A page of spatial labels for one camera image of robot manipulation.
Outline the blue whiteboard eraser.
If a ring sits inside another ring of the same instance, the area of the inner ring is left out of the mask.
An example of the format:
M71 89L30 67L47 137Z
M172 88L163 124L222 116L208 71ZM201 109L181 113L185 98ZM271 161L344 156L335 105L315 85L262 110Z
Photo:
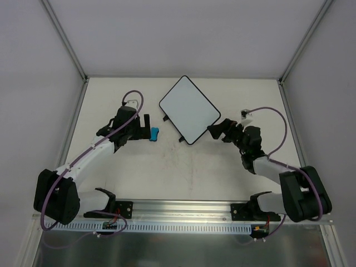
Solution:
M152 127L151 128L151 137L150 137L149 141L156 142L158 139L159 132L160 132L160 130L158 127Z

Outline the small black-framed whiteboard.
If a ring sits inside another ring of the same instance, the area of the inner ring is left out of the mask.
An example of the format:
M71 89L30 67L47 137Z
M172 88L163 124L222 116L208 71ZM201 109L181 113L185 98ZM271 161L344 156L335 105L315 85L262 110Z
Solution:
M179 132L180 141L188 145L193 145L221 117L221 112L187 76L173 85L159 107Z

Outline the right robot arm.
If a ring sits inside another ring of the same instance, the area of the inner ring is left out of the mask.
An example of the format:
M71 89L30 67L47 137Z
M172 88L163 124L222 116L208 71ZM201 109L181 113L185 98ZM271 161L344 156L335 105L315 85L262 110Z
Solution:
M317 221L332 210L332 202L312 166L294 167L269 157L261 148L260 129L225 119L208 128L212 138L221 138L224 143L234 144L241 154L243 167L254 175L263 176L280 186L279 194L260 192L238 209L243 218L263 221L279 221L280 215L293 222Z

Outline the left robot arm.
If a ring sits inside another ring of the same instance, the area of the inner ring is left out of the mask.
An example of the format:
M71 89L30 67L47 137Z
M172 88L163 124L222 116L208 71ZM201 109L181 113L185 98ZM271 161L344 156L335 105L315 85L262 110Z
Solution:
M41 219L48 217L67 225L77 215L110 217L119 212L116 195L97 187L79 192L80 185L93 169L116 153L128 141L151 138L150 116L140 118L137 109L121 106L114 118L96 132L87 149L70 164L51 171L44 169L38 176L33 207Z

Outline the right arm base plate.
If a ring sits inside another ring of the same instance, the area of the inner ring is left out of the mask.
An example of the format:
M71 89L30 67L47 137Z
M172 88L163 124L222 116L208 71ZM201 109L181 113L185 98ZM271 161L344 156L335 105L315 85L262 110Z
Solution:
M263 212L259 208L250 207L248 203L232 203L230 205L232 221L281 221L280 215L274 212Z

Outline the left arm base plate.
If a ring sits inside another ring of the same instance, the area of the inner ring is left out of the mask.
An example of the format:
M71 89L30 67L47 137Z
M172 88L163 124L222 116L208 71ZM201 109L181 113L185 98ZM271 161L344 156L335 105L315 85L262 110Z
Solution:
M107 206L100 210L102 212L110 213L110 214L119 214L125 219L132 219L132 211L133 211L134 203L132 201L117 201L112 200L109 201ZM85 218L109 218L112 219L112 215L97 213L93 211L89 211L84 213L83 215Z

